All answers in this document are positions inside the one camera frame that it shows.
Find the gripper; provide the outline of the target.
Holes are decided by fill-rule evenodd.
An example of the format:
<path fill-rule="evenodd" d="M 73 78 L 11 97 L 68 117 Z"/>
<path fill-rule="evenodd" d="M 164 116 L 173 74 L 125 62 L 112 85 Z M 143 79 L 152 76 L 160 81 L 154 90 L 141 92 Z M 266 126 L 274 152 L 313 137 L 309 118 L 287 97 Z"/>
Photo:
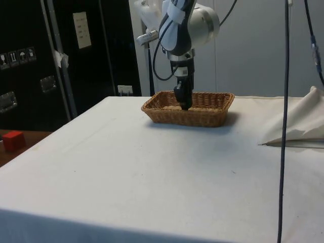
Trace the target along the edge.
<path fill-rule="evenodd" d="M 192 107 L 192 91 L 194 76 L 194 59 L 182 61 L 170 60 L 171 77 L 177 78 L 177 85 L 174 87 L 174 94 L 182 110 Z"/>

